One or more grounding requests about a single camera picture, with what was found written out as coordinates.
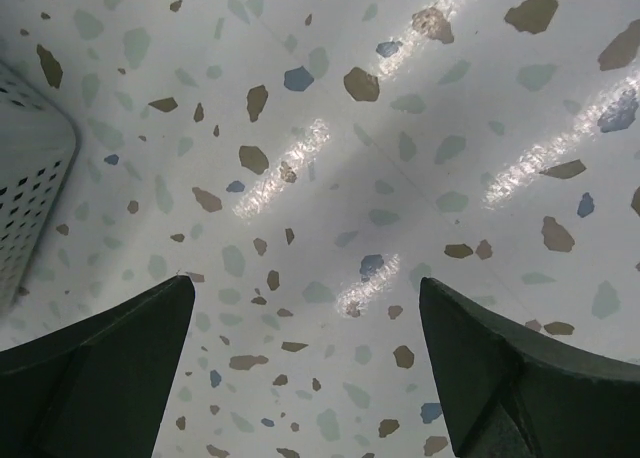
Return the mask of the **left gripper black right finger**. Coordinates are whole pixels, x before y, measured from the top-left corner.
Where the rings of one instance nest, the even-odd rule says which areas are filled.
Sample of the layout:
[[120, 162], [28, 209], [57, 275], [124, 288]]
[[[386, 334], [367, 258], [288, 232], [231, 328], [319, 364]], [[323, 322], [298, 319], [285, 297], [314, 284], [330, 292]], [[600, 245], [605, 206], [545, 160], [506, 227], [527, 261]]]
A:
[[548, 338], [434, 278], [419, 309], [457, 457], [636, 457], [639, 368]]

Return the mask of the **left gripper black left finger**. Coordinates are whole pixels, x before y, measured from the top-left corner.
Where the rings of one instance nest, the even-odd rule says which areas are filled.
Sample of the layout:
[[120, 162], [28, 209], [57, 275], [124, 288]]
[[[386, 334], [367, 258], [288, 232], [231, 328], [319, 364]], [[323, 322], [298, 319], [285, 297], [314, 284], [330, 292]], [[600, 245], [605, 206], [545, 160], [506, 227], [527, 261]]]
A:
[[151, 456], [194, 302], [178, 275], [3, 351], [2, 456]]

